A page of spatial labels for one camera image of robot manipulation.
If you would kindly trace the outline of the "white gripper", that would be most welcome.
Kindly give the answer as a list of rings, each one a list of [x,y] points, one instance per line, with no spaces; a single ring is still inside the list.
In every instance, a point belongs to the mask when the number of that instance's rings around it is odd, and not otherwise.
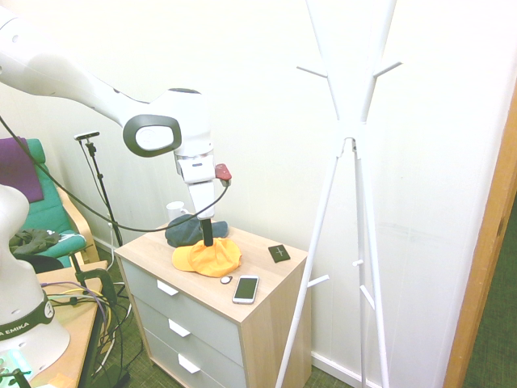
[[[215,214],[215,165],[213,156],[180,158],[180,175],[187,185],[197,217],[201,220],[204,245],[213,245],[212,221]]]

